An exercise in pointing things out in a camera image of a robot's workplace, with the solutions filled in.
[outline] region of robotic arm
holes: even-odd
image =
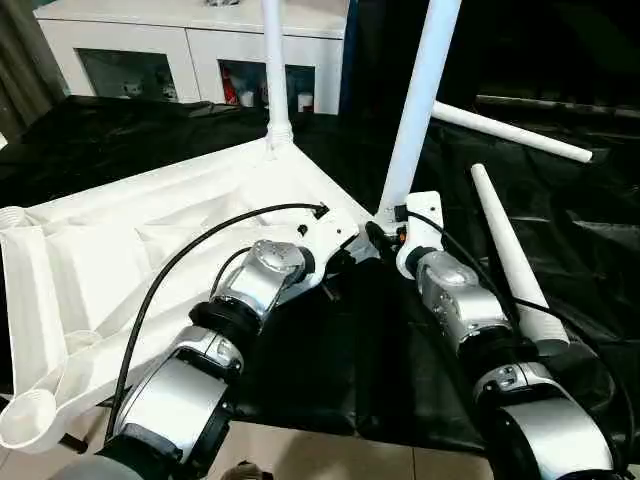
[[[407,209],[442,225],[437,192],[410,194]],[[415,280],[474,385],[482,433],[499,457],[496,478],[617,478],[600,428],[536,361],[476,273],[443,250],[437,230],[409,217],[396,266]]]
[[[256,242],[212,298],[192,309],[193,325],[132,388],[104,449],[53,478],[206,476],[229,430],[229,386],[281,293],[314,271],[306,248]]]

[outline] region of white cabinet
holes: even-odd
[[[302,94],[314,111],[338,113],[348,7],[282,1],[292,106]],[[226,84],[227,99],[251,92],[264,103],[260,0],[57,0],[34,13],[71,94],[224,103]]]

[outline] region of item in cabinet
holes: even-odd
[[[298,111],[313,112],[313,94],[308,92],[298,94]]]
[[[141,80],[125,80],[122,84],[122,91],[127,98],[135,98],[142,95]]]
[[[231,75],[226,68],[222,69],[222,88],[224,89],[224,101],[227,105],[238,105],[238,94],[231,83]]]
[[[243,107],[253,107],[253,92],[246,90],[240,94],[240,105]]]
[[[269,89],[267,87],[267,77],[263,77],[260,82],[260,99],[264,108],[269,108]]]
[[[176,87],[173,84],[162,87],[162,96],[169,102],[178,101],[178,92],[176,92]]]

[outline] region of black cable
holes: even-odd
[[[631,456],[633,455],[633,451],[635,448],[635,434],[636,434],[636,417],[633,411],[633,402],[631,401],[631,395],[629,395],[629,390],[626,385],[620,378],[620,376],[616,373],[615,369],[611,366],[611,364],[606,360],[604,355],[602,354],[602,350],[600,346],[597,344],[595,340],[593,340],[589,335],[584,331],[584,329],[573,319],[569,318],[566,315],[561,314],[557,310],[554,310],[549,307],[545,307],[542,305],[538,305],[536,303],[529,302],[527,300],[523,300],[521,298],[513,297],[513,301],[519,305],[532,308],[534,310],[539,310],[541,312],[547,313],[556,317],[562,323],[569,325],[578,335],[581,341],[589,347],[593,352],[598,356],[598,359],[607,370],[609,376],[613,379],[613,383],[616,385],[617,389],[620,391],[622,398],[625,403],[625,407],[627,409],[628,414],[628,423],[627,423],[627,432],[625,436],[626,443],[626,454],[623,455],[624,458],[624,468],[622,473],[625,473],[625,470],[629,468],[629,463]]]
[[[236,258],[238,258],[243,253],[247,253],[249,250],[251,250],[251,247],[241,248],[240,250],[235,252],[233,255],[231,255],[229,258],[227,258],[227,260],[222,264],[222,266],[220,267],[220,270],[218,270],[218,275],[216,275],[216,279],[213,281],[213,285],[211,286],[211,293],[209,294],[209,299],[212,299],[216,293],[216,290],[218,290],[218,285],[220,285],[220,280],[222,280],[222,275],[224,274],[224,271],[229,267],[229,265],[231,265],[231,262],[233,262]]]
[[[116,423],[116,417],[120,407],[122,406],[122,401],[124,400],[124,390],[125,385],[127,383],[127,373],[129,372],[129,367],[131,365],[131,357],[133,356],[133,349],[138,340],[138,335],[140,334],[140,329],[142,328],[142,321],[149,309],[149,305],[151,304],[151,300],[153,300],[153,296],[158,291],[160,284],[165,279],[165,277],[169,274],[171,269],[176,266],[176,264],[182,260],[185,255],[187,255],[191,250],[200,245],[202,242],[207,240],[209,237],[215,235],[220,230],[223,230],[235,223],[241,222],[248,218],[257,217],[258,215],[262,215],[269,212],[275,212],[278,210],[287,210],[292,208],[303,208],[308,210],[313,210],[317,218],[320,218],[324,215],[329,209],[324,205],[313,205],[309,203],[283,203],[281,205],[273,205],[270,207],[259,208],[257,210],[253,210],[251,212],[243,213],[242,215],[238,215],[236,217],[230,218],[215,227],[210,228],[191,242],[183,247],[178,253],[176,253],[166,264],[162,267],[162,270],[158,273],[156,278],[153,280],[153,283],[147,290],[147,293],[142,300],[142,304],[140,305],[140,310],[138,310],[138,315],[136,316],[136,320],[131,327],[131,333],[129,334],[129,340],[127,342],[127,347],[124,352],[124,357],[122,359],[122,365],[120,366],[120,372],[118,373],[118,381],[116,383],[116,392],[113,396],[113,408],[111,409],[111,413],[109,415],[109,423],[107,424],[107,433],[105,435],[105,441],[109,440],[113,436],[113,429]]]
[[[419,213],[415,213],[411,211],[407,211],[407,215],[410,217],[417,218],[418,220],[434,228],[444,238],[446,238],[454,247],[456,247],[456,249],[465,258],[465,260],[473,267],[473,269],[476,271],[478,276],[482,278],[482,280],[487,285],[489,290],[491,290],[491,293],[493,293],[496,296],[496,298],[498,299],[498,303],[500,303],[500,306],[504,311],[505,317],[507,317],[507,320],[509,320],[509,323],[513,327],[514,331],[519,332],[519,328],[518,328],[519,322],[518,322],[518,319],[512,313],[511,305],[507,303],[505,297],[500,292],[500,289],[496,286],[496,284],[491,279],[491,276],[487,273],[486,268],[478,260],[476,260],[476,258],[473,255],[471,255],[471,253],[469,253],[469,251],[466,248],[464,248],[462,244],[460,244],[460,242],[458,242],[449,232],[447,232],[444,228],[442,228],[436,222],[425,217],[424,215],[420,215]]]

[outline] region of white bracket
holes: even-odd
[[[418,213],[442,227],[442,205],[438,192],[418,192],[407,195],[407,210]],[[443,250],[442,235],[432,226],[422,220],[409,217],[407,221],[407,238],[396,257],[396,267],[402,276],[413,280],[413,275],[407,270],[407,258],[418,247],[430,247]]]

